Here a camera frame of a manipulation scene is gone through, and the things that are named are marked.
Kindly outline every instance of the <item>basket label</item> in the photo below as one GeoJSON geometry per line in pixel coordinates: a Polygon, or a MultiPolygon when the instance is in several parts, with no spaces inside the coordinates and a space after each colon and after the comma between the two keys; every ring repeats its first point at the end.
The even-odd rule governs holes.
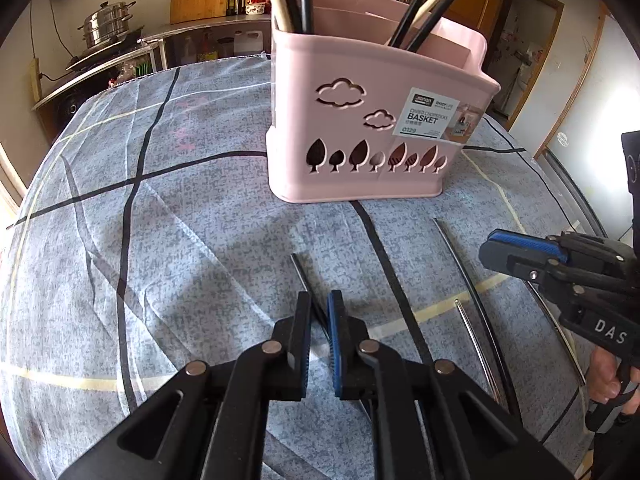
{"type": "Polygon", "coordinates": [[[395,136],[439,139],[460,101],[428,90],[411,88],[394,129],[395,136]]]}

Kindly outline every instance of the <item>doorway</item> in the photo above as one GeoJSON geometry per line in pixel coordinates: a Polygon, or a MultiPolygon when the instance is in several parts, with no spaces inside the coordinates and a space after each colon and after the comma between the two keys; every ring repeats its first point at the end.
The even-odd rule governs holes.
{"type": "Polygon", "coordinates": [[[563,7],[558,0],[502,1],[482,68],[502,87],[487,113],[507,131],[540,75],[563,7]]]}

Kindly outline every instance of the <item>white wall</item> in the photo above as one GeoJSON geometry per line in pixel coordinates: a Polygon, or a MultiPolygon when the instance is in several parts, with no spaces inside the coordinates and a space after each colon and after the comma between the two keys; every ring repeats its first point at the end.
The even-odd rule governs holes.
{"type": "Polygon", "coordinates": [[[540,76],[510,133],[535,152],[551,131],[584,67],[583,37],[593,44],[599,0],[559,0],[562,18],[540,76]]]}
{"type": "MultiPolygon", "coordinates": [[[[96,11],[104,1],[107,0],[53,0],[60,36],[73,54],[80,54],[86,47],[82,40],[82,32],[77,28],[83,24],[85,17],[96,11]]],[[[131,28],[144,25],[145,31],[150,32],[168,23],[170,0],[136,1],[136,5],[131,8],[131,28]]],[[[60,76],[68,64],[69,56],[58,43],[48,0],[33,0],[33,28],[41,72],[51,77],[60,76]]],[[[33,105],[28,76],[31,57],[27,8],[0,48],[0,143],[27,185],[49,149],[38,118],[30,110],[33,105]]],[[[42,80],[45,94],[51,86],[46,79],[42,80]]]]}

